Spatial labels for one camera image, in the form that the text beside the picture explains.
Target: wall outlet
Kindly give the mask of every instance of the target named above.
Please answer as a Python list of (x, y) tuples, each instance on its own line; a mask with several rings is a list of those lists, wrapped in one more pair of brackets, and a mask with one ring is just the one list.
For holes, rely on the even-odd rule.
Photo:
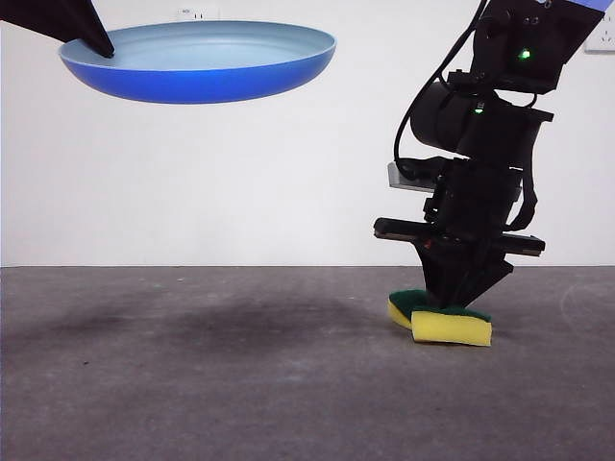
[(586, 53), (615, 53), (615, 8), (609, 8), (585, 42)]
[(220, 19), (220, 7), (216, 5), (201, 5), (182, 7), (177, 10), (177, 21), (210, 21)]

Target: white wall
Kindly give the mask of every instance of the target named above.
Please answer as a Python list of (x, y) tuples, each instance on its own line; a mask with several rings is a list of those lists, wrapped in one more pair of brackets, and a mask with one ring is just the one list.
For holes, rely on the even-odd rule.
[[(184, 4), (95, 3), (108, 29), (165, 22)], [(393, 135), (476, 0), (218, 4), (224, 18), (331, 32), (337, 54), (282, 95), (147, 105), (80, 84), (56, 41), (3, 24), (4, 265), (418, 263), (409, 245), (375, 239), (372, 224), (422, 218), (425, 195), (387, 187)], [(549, 248), (515, 262), (615, 263), (614, 77), (615, 57), (579, 53), (537, 106), (556, 118), (536, 147), (541, 202), (529, 232)], [(436, 154), (411, 135), (404, 152)]]

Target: gray floor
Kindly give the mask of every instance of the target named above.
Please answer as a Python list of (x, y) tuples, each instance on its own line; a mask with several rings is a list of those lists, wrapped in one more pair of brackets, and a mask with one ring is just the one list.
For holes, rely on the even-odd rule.
[(478, 349), (388, 322), (418, 269), (4, 270), (2, 459), (613, 459), (614, 282), (519, 269)]

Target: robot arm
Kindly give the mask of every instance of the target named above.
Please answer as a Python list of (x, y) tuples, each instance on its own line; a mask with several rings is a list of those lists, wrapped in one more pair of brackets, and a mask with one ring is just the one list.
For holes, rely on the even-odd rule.
[[(540, 255), (545, 243), (507, 234), (531, 222), (537, 204), (532, 151), (551, 113), (533, 108), (557, 88), (562, 67), (603, 19), (611, 0), (482, 0), (472, 24), (410, 106), (395, 143), (392, 183), (430, 189), (425, 223), (381, 218), (376, 236), (412, 243), (431, 305), (467, 306), (513, 270), (507, 254)], [(468, 72), (443, 71), (470, 34)], [(517, 107), (498, 89), (534, 94)], [(406, 124), (424, 144), (463, 156), (400, 158)], [(519, 215), (507, 224), (521, 193)]]

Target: yellow sponge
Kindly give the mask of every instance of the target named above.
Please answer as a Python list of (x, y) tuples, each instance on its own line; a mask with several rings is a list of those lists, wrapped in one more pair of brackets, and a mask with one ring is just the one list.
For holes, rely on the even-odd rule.
[(412, 323), (410, 320), (402, 313), (400, 309), (397, 308), (393, 302), (391, 302), (391, 300), (388, 300), (388, 316), (400, 327), (412, 329)]
[(412, 312), (414, 341), (491, 346), (491, 324), (483, 319), (461, 315)]
[(400, 327), (411, 329), (416, 342), (491, 346), (491, 318), (459, 306), (428, 306), (427, 293), (408, 290), (392, 293), (388, 315)]

